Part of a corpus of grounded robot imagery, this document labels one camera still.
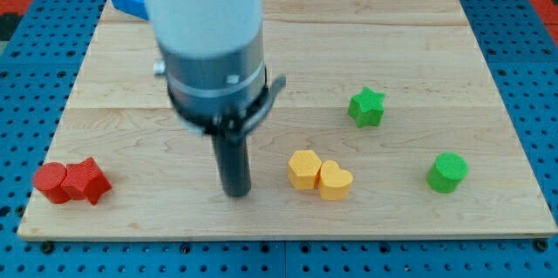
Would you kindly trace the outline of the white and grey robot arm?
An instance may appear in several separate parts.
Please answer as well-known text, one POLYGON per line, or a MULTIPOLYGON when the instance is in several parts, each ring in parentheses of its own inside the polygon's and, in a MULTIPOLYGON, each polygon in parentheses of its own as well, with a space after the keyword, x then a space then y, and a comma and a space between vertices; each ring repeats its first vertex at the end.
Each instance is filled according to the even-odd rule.
POLYGON ((201 132, 240 141, 268 114, 262 0, 145 0, 175 110, 201 132))

